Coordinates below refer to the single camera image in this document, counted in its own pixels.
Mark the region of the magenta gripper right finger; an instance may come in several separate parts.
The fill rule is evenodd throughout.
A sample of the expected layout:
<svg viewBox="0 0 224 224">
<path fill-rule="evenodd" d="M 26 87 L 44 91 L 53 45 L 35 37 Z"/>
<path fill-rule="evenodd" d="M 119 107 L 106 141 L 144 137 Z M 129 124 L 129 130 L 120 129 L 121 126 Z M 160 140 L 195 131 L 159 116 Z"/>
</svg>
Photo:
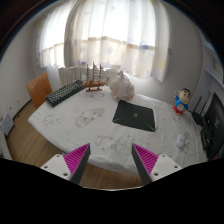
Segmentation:
<svg viewBox="0 0 224 224">
<path fill-rule="evenodd" d="M 132 144 L 131 153 L 143 185 L 150 184 L 182 169 L 168 155 L 157 155 L 137 144 Z"/>
</svg>

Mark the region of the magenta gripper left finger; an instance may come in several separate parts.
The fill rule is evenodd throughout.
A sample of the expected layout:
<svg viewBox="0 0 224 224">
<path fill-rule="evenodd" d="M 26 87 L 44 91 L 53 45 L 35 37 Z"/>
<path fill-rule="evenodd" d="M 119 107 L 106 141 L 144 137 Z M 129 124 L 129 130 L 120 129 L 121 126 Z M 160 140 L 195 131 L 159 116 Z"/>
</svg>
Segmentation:
<svg viewBox="0 0 224 224">
<path fill-rule="evenodd" d="M 65 155 L 56 154 L 41 168 L 65 180 L 79 184 L 90 154 L 90 144 L 87 143 Z"/>
</svg>

